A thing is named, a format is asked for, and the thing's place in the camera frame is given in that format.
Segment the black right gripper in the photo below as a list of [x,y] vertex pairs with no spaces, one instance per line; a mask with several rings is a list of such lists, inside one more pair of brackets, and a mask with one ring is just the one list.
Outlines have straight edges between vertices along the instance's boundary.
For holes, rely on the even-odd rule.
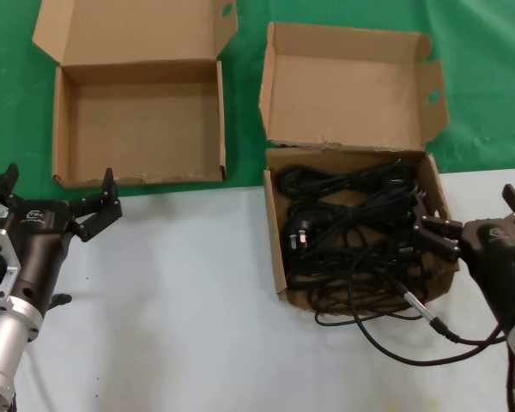
[[512,211],[505,219],[462,222],[427,212],[420,193],[414,194],[413,239],[420,251],[447,263],[462,259],[503,331],[515,326],[515,188],[504,185],[502,197]]

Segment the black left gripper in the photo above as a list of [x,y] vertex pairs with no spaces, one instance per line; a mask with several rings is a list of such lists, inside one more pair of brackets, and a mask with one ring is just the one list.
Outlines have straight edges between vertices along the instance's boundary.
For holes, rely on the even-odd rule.
[[18,178],[15,163],[10,163],[0,174],[0,204],[11,208],[15,234],[20,237],[16,252],[21,270],[11,294],[38,310],[46,310],[73,236],[82,242],[90,241],[121,218],[123,210],[111,168],[106,169],[100,194],[68,204],[52,200],[19,201],[13,193]]

